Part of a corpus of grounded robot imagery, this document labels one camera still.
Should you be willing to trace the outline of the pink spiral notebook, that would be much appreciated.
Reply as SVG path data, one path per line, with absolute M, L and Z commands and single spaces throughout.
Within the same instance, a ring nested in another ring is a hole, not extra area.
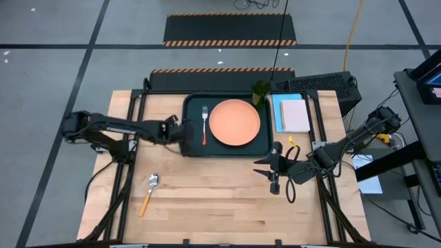
M 280 107 L 283 132 L 307 133 L 310 131 L 305 100 L 282 100 Z

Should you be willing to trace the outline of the large black striped floor mat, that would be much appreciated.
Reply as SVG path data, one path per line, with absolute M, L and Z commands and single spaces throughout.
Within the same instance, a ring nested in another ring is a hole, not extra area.
M 283 13 L 202 13 L 167 16 L 165 47 L 272 47 L 297 44 Z

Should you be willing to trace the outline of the black desk base frame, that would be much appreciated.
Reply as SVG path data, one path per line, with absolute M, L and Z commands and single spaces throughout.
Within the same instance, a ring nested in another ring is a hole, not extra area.
M 358 182 L 378 176 L 382 187 L 382 194 L 379 194 L 381 199 L 407 201 L 414 221 L 413 225 L 409 225 L 412 232 L 425 228 L 417 198 L 411 190 L 412 187 L 418 186 L 420 181 L 415 174 L 406 175 L 402 167 L 425 157 L 421 142 L 416 141 L 402 149 L 389 152 L 374 149 L 373 161 L 356 169 Z

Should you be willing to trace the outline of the metal spoon orange handle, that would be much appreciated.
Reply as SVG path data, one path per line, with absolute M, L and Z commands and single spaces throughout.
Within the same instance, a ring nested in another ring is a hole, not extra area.
M 159 176 L 157 173 L 153 173 L 149 178 L 149 189 L 147 191 L 147 195 L 143 201 L 143 205 L 141 207 L 141 210 L 139 212 L 139 218 L 142 218 L 145 214 L 145 211 L 147 209 L 147 205 L 149 203 L 150 197 L 152 195 L 152 192 L 154 188 L 158 185 L 159 182 Z

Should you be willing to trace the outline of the metal fork orange handle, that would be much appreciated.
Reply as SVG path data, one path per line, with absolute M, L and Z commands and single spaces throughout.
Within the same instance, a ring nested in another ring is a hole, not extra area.
M 206 120 L 208 117 L 208 106 L 204 105 L 202 107 L 202 118 L 203 118 L 203 141 L 202 145 L 206 145 Z

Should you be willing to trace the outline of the blue notebook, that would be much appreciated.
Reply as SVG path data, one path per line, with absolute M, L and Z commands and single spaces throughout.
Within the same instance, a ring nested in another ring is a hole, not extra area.
M 282 100 L 302 100 L 301 94 L 272 94 L 272 106 L 274 112 L 274 124 L 276 132 L 283 132 L 280 102 Z

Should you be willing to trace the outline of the orange round plate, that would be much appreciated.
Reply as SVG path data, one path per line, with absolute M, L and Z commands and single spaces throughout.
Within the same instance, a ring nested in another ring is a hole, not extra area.
M 244 100 L 222 101 L 209 115 L 210 132 L 225 145 L 241 146 L 251 142 L 259 133 L 260 127 L 258 112 Z

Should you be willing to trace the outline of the dark green tray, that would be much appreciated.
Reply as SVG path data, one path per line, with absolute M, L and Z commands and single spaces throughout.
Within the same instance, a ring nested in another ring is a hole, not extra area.
M 241 146 L 225 145 L 218 141 L 209 130 L 209 115 L 214 107 L 228 99 L 244 100 L 252 105 L 252 94 L 249 92 L 202 92 L 188 95 L 183 101 L 182 121 L 193 120 L 194 137 L 190 143 L 191 157 L 266 157 L 273 149 L 273 129 L 271 124 L 271 104 L 264 98 L 258 106 L 253 106 L 260 117 L 260 130 L 256 138 Z M 208 106 L 206 120 L 206 145 L 203 141 L 202 107 Z

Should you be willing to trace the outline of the black laptop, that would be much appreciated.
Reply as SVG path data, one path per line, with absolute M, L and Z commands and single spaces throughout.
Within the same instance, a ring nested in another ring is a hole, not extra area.
M 421 99 L 427 105 L 441 105 L 441 50 L 409 73 L 416 82 Z

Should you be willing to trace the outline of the grey side desk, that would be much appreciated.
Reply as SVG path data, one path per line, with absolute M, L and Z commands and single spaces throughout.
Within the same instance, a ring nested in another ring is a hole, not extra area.
M 427 158 L 441 163 L 441 105 L 424 104 L 417 83 L 407 72 L 395 72 L 393 76 Z

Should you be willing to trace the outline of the white paper sheet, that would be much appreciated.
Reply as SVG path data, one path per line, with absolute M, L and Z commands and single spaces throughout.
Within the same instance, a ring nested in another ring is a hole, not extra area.
M 373 161 L 372 155 L 355 155 L 352 158 L 353 166 L 359 169 Z M 378 176 L 358 182 L 359 190 L 363 194 L 382 194 L 382 187 Z

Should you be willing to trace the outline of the small green potted plant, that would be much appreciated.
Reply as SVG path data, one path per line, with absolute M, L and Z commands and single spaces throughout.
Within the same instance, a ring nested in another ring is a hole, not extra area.
M 257 107 L 271 91 L 269 81 L 259 80 L 252 85 L 252 104 Z

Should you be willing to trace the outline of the narrow black striped floor mat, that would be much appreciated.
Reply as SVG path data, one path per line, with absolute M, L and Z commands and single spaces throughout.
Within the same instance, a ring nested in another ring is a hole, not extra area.
M 257 81 L 278 83 L 294 77 L 293 68 L 187 68 L 152 70 L 144 81 L 153 90 L 240 91 Z

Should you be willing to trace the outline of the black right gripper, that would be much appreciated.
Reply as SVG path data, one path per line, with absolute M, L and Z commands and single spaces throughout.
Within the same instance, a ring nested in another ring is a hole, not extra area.
M 270 164 L 271 171 L 253 169 L 254 172 L 262 174 L 270 180 L 270 192 L 272 194 L 280 193 L 279 177 L 286 176 L 288 179 L 300 184 L 300 181 L 295 181 L 294 178 L 302 173 L 307 173 L 308 169 L 298 162 L 301 148 L 299 146 L 290 147 L 286 154 L 282 155 L 283 146 L 280 142 L 274 143 L 274 151 L 271 155 L 254 161 L 254 164 Z

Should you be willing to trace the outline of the black keyboard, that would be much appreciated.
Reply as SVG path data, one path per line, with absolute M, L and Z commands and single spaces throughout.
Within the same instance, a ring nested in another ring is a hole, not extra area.
M 432 179 L 433 184 L 435 185 L 435 190 L 438 193 L 438 196 L 441 197 L 441 163 L 432 163 Z

